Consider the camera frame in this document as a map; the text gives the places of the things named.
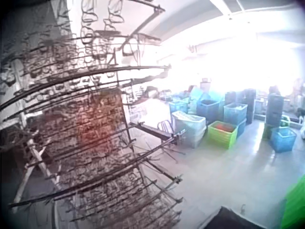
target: dark storage bin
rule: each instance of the dark storage bin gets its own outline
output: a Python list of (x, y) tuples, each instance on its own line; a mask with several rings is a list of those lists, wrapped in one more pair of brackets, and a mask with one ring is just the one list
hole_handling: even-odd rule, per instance
[(281, 119), (282, 113), (267, 111), (265, 123), (273, 127), (279, 127), (281, 124)]
[(254, 120), (254, 111), (252, 112), (247, 112), (247, 120), (246, 123), (247, 124), (251, 124)]
[(244, 92), (227, 92), (224, 96), (225, 105), (231, 103), (242, 103), (244, 100)]
[(275, 94), (270, 94), (268, 96), (267, 111), (282, 114), (283, 108), (284, 97)]
[(213, 123), (218, 118), (219, 102), (214, 100), (201, 100), (197, 102), (196, 113), (205, 117), (208, 123)]

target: plastic basket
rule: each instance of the plastic basket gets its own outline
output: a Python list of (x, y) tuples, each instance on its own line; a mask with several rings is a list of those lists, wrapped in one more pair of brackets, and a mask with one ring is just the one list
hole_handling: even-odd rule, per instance
[(197, 148), (202, 141), (203, 135), (205, 133), (206, 127), (201, 130), (201, 132), (195, 135), (186, 135), (183, 137), (183, 145), (189, 146), (193, 149)]
[(185, 130), (185, 135), (196, 135), (206, 127), (205, 117), (186, 114), (182, 111), (172, 113), (176, 133)]
[(187, 102), (185, 101), (174, 101), (169, 103), (170, 113), (172, 114), (175, 111), (183, 111), (187, 113)]
[(246, 104), (232, 103), (224, 106), (224, 122), (239, 125), (247, 118)]
[(224, 120), (224, 100), (219, 102), (219, 109), (218, 109), (218, 121)]
[(219, 112), (219, 102), (214, 100), (201, 100), (197, 103), (196, 113), (205, 117), (209, 123), (217, 120)]
[[(232, 132), (219, 129), (220, 126), (229, 128)], [(236, 125), (216, 121), (208, 126), (208, 139), (212, 143), (229, 149), (236, 141), (237, 131)]]
[(296, 139), (296, 133), (289, 127), (272, 129), (270, 145), (276, 153), (292, 151)]
[(246, 127), (246, 122), (247, 122), (247, 120), (245, 119), (245, 120), (242, 121), (242, 123), (240, 123), (238, 125), (237, 137), (236, 138), (238, 138), (244, 132), (244, 129)]
[(289, 127), (290, 126), (290, 117), (287, 115), (282, 115), (280, 126)]

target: ceiling beam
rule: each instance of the ceiling beam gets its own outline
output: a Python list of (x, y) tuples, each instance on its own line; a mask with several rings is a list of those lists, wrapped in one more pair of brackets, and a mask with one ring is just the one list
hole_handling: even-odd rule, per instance
[(213, 3), (224, 16), (228, 16), (229, 18), (231, 17), (232, 12), (224, 0), (210, 0), (210, 2)]

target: rack rod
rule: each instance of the rack rod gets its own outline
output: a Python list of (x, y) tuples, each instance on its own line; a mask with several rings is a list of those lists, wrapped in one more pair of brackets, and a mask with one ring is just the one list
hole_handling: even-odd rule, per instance
[(68, 77), (64, 77), (64, 78), (58, 78), (55, 79), (49, 83), (44, 83), (44, 84), (40, 84), (39, 86), (33, 87), (25, 92), (23, 92), (22, 94), (19, 94), (13, 98), (11, 98), (10, 100), (6, 101), (5, 103), (0, 105), (0, 111), (2, 111), (3, 109), (5, 109), (6, 107), (8, 107), (11, 104), (14, 104), (15, 102), (17, 102), (20, 99), (23, 99), (29, 95), (31, 95), (34, 92), (46, 89), (48, 87), (52, 87), (55, 86), (57, 84), (60, 83), (64, 83), (70, 80), (75, 80), (75, 79), (79, 79), (82, 78), (84, 76), (88, 76), (88, 75), (95, 75), (95, 74), (104, 74), (104, 73), (111, 73), (111, 72), (115, 72), (115, 71), (127, 71), (127, 70), (141, 70), (141, 69), (150, 69), (150, 68), (156, 68), (156, 69), (167, 69), (167, 66), (126, 66), (126, 67), (114, 67), (114, 68), (107, 68), (107, 69), (99, 69), (99, 70), (94, 70), (94, 71), (88, 71), (88, 72), (84, 72), (84, 73), (76, 73), (74, 75), (68, 76)]

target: stacked crate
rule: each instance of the stacked crate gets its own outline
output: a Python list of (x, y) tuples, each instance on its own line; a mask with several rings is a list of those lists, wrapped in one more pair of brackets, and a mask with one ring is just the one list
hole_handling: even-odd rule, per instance
[(206, 99), (199, 100), (197, 102), (196, 114), (205, 117), (209, 124), (215, 122), (219, 115), (219, 102)]
[(305, 224), (305, 175), (286, 195), (281, 228), (301, 228)]
[(224, 148), (231, 148), (237, 138), (238, 126), (220, 121), (208, 126), (208, 140)]
[(176, 111), (173, 113), (173, 122), (176, 133), (185, 130), (183, 144), (197, 148), (206, 130), (205, 118)]
[(243, 104), (247, 104), (247, 124), (251, 124), (254, 119), (255, 111), (255, 99), (256, 99), (256, 90), (255, 89), (246, 89), (244, 91), (244, 101)]
[(171, 123), (173, 124), (173, 116), (172, 114), (176, 111), (182, 111), (184, 113), (188, 113), (188, 103), (183, 100), (177, 100), (168, 103), (170, 106), (170, 115), (171, 115)]
[(264, 126), (263, 138), (270, 140), (272, 129), (281, 124), (284, 107), (284, 97), (270, 94), (268, 96), (267, 112)]
[(227, 92), (224, 96), (225, 105), (228, 105), (231, 103), (242, 103), (243, 100), (244, 100), (244, 91)]
[(236, 125), (238, 127), (237, 137), (239, 137), (245, 129), (247, 118), (246, 104), (232, 103), (224, 106), (224, 122)]

